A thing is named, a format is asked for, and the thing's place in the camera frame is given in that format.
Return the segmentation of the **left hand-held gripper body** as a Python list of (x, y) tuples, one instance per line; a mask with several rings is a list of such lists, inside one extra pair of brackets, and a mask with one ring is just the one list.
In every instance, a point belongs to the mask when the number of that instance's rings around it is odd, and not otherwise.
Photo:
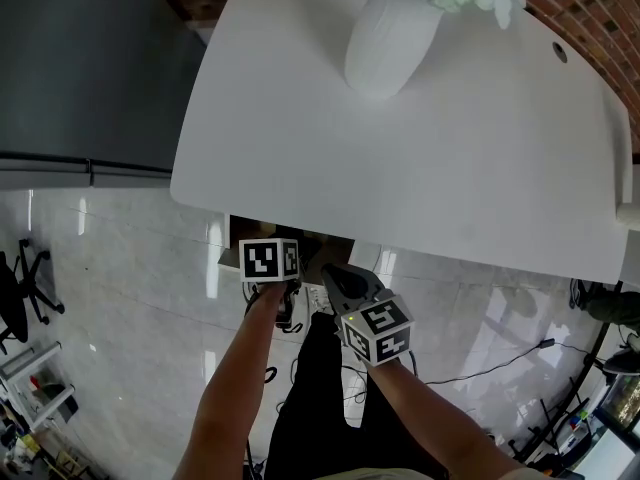
[(287, 288), (277, 317), (291, 318), (293, 298), (301, 286), (298, 242), (286, 238), (240, 240), (239, 259), (241, 281), (254, 288), (247, 309), (257, 300), (259, 285), (285, 283)]

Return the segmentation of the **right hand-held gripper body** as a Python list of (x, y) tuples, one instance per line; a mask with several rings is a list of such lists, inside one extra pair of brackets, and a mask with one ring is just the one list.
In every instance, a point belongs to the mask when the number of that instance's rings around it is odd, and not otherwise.
[(345, 344), (375, 367), (412, 347), (414, 318), (400, 295), (364, 305), (341, 317)]

